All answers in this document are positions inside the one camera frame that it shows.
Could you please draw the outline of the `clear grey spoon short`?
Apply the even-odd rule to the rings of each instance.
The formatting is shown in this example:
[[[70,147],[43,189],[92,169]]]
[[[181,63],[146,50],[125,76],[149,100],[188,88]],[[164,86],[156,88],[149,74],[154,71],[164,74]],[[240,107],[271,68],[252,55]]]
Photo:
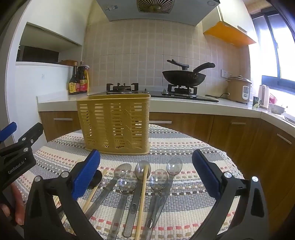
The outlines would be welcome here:
[[[127,173],[123,177],[119,178],[119,189],[121,191],[121,198],[114,214],[114,219],[112,221],[107,239],[117,239],[117,234],[119,233],[119,228],[124,214],[124,209],[126,207],[128,195],[135,190],[137,183],[138,179],[132,173]]]

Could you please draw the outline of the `dark soy sauce bottle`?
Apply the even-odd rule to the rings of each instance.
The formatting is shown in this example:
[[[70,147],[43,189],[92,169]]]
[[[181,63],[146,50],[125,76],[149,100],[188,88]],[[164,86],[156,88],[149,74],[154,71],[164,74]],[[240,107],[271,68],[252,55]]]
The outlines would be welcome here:
[[[77,73],[77,62],[74,63],[72,77],[69,81],[69,95],[77,95],[80,92],[80,80]]]

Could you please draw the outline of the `large sauce bottle yellow cap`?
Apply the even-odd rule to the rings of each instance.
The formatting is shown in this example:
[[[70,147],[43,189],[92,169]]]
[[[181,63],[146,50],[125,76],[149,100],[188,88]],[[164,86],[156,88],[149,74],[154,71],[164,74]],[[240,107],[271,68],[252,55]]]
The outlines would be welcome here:
[[[79,91],[80,93],[86,93],[89,88],[89,66],[84,64],[84,61],[81,61],[77,72],[80,81]]]

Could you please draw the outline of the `brown wooden box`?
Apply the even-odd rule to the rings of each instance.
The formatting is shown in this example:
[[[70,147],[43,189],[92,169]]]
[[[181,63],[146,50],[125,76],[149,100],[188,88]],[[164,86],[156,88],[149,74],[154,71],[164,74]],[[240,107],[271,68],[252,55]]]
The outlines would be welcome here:
[[[77,65],[77,61],[71,60],[71,59],[67,59],[67,60],[59,61],[58,64],[64,65],[64,66],[76,66]]]

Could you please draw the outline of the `striped woven table mat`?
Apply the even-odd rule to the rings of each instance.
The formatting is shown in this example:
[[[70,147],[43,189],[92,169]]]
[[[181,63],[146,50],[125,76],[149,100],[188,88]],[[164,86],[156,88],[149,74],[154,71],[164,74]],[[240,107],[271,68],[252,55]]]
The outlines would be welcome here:
[[[113,178],[115,168],[121,164],[128,163],[135,167],[141,160],[146,160],[151,169],[156,170],[165,169],[171,159],[179,158],[183,167],[174,177],[171,193],[153,230],[152,239],[189,239],[215,202],[206,192],[192,165],[193,151],[200,149],[223,172],[231,172],[236,178],[242,178],[243,175],[225,152],[184,133],[152,124],[149,141],[150,151],[147,155],[100,156],[99,169],[106,170],[107,174],[98,186],[96,196],[102,193]],[[27,199],[35,176],[42,176],[44,179],[57,177],[64,171],[70,171],[88,154],[81,131],[74,131],[48,142],[34,153],[36,165],[15,181],[23,199]]]

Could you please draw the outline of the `yellow plastic utensil basket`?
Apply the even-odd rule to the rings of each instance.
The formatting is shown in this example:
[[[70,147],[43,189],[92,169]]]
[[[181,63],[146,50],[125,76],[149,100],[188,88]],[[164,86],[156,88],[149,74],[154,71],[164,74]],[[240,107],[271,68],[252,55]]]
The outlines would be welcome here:
[[[77,101],[86,149],[111,155],[146,155],[150,95],[93,95]]]

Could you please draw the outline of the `white bowl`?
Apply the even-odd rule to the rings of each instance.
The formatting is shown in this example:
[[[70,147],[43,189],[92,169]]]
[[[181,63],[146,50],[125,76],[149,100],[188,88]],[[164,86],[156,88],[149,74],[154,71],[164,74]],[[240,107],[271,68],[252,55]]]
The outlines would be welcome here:
[[[284,107],[281,107],[279,105],[276,105],[276,104],[269,104],[269,108],[270,108],[270,111],[273,113],[273,114],[283,114],[285,112],[285,108]]]

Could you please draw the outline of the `dark mug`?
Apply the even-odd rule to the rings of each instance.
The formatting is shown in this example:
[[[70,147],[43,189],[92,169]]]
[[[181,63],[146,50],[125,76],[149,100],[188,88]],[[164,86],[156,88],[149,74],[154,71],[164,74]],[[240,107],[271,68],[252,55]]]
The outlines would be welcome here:
[[[253,104],[252,109],[258,109],[261,105],[261,98],[260,97],[253,97]]]

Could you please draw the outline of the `pink electric kettle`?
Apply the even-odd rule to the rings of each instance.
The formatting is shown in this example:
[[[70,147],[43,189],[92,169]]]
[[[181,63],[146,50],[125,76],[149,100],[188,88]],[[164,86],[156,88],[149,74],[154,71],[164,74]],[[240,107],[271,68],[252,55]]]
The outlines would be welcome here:
[[[261,99],[260,107],[268,109],[270,101],[270,88],[267,85],[259,86],[258,97]]]

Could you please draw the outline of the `beige rice cooker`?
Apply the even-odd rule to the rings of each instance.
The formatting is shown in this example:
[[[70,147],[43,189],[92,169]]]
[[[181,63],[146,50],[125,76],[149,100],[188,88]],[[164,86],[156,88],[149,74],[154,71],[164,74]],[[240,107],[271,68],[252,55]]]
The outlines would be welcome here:
[[[247,104],[251,92],[251,81],[242,76],[232,76],[226,81],[228,82],[228,99],[233,102]]]

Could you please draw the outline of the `black gas stove top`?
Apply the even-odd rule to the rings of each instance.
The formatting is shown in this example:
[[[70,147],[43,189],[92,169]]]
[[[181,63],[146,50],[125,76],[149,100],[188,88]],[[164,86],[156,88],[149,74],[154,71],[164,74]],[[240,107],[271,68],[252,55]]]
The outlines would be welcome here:
[[[111,95],[111,94],[139,94],[148,93],[151,97],[163,97],[171,99],[183,99],[183,100],[197,100],[203,102],[218,102],[217,99],[212,97],[204,97],[197,94],[197,87],[180,87],[177,85],[168,84],[167,88],[163,90],[149,90],[145,88],[140,90],[138,83],[132,83],[131,85],[126,85],[125,83],[121,85],[113,85],[112,83],[107,83],[106,91],[91,94],[95,95]]]

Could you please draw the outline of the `black wok with lid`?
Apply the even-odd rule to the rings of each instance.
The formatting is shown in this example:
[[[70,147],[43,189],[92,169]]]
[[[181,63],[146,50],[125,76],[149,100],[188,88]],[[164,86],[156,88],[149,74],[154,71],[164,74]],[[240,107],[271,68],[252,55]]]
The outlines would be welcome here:
[[[206,75],[200,73],[204,69],[208,68],[215,68],[216,65],[214,63],[204,63],[195,68],[193,71],[188,71],[190,67],[187,64],[178,63],[174,59],[167,60],[168,63],[174,64],[176,66],[180,66],[182,68],[181,71],[179,70],[170,70],[170,71],[163,71],[162,74],[164,78],[172,85],[176,86],[184,86],[193,88],[200,85],[206,78]]]

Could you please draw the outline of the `dark framed window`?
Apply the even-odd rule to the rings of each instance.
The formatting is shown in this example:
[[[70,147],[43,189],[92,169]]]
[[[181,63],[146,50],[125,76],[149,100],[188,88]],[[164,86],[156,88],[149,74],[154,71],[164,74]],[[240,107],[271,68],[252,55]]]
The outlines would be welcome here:
[[[252,14],[259,43],[261,83],[294,94],[294,36],[273,7]]]

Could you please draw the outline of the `grey range hood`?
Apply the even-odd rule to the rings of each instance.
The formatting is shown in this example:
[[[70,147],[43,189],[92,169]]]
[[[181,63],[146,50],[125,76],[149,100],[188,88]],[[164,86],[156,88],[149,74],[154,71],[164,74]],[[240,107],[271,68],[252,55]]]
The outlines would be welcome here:
[[[210,0],[98,0],[109,21],[150,19],[196,26],[220,1]]]

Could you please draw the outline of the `white wall socket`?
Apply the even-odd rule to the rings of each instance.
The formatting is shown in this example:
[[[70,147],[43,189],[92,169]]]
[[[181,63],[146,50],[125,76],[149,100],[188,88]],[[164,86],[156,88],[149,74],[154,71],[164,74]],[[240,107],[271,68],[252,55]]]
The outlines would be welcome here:
[[[230,78],[232,74],[229,71],[221,69],[221,77],[222,78]]]

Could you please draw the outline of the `orange white wall cabinet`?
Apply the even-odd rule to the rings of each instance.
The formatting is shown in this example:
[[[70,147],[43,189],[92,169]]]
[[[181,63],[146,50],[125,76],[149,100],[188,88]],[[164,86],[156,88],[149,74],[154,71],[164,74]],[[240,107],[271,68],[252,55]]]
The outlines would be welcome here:
[[[258,41],[253,21],[243,1],[220,1],[202,20],[202,29],[205,35],[217,37],[236,47]]]

